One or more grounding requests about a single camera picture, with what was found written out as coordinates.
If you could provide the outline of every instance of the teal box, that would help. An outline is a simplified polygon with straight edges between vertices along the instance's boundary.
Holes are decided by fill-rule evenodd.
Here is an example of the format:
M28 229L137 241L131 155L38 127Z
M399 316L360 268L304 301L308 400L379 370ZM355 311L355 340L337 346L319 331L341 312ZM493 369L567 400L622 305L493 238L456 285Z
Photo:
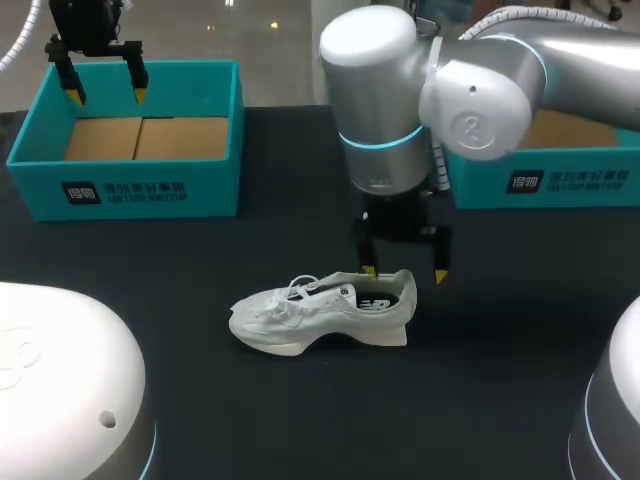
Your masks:
M492 162L447 152L459 208L640 206L640 133L618 147L518 150Z
M7 161L38 221L234 216L244 134L238 65L232 60L147 61L135 101L125 62L80 63L84 107L47 71ZM212 159L65 161L76 119L226 117L225 155Z

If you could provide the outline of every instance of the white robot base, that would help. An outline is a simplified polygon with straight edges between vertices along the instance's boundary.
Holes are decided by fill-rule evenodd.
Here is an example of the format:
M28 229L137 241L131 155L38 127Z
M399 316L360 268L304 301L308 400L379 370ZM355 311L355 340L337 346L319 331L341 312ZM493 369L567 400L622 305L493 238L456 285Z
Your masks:
M574 480L640 478L640 299L622 315L569 437Z
M96 300L0 283L0 479L152 480L138 344Z

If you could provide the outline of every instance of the shoe lace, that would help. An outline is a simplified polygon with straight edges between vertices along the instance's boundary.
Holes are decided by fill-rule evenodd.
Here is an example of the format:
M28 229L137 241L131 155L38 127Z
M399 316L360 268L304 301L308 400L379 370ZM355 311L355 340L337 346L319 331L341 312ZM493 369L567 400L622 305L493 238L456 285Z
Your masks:
M311 280L305 285L296 285L300 280ZM292 312L295 309L299 312L308 310L300 302L292 302L290 298L300 296L303 299L309 298L309 292L318 288L318 279L313 275L299 275L289 283L288 287L280 288L273 292L271 297L264 305L252 308L257 313L267 313L268 315L279 319Z

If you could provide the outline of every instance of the shoe sole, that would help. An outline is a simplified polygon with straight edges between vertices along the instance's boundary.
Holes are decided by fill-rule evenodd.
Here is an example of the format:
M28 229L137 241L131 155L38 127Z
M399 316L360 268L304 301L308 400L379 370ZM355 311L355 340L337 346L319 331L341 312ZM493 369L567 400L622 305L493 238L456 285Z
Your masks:
M296 357L302 354L313 342L319 338L331 333L343 333L349 335L354 340L365 345L373 345L376 347L404 347L407 345L407 331L404 326L389 329L367 329L358 331L343 332L327 332L310 338L305 342L285 343L281 345L268 345L264 343L254 343L242 338L236 332L231 333L245 345L259 350L261 352L270 353L271 355L279 355L282 357Z

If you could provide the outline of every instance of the shoe insole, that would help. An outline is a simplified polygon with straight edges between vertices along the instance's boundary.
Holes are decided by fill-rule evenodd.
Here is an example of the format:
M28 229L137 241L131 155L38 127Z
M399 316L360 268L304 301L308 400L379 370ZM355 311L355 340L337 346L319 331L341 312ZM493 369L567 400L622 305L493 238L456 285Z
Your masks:
M356 294L356 302L360 310L380 311L393 307L400 299L390 293L358 293Z

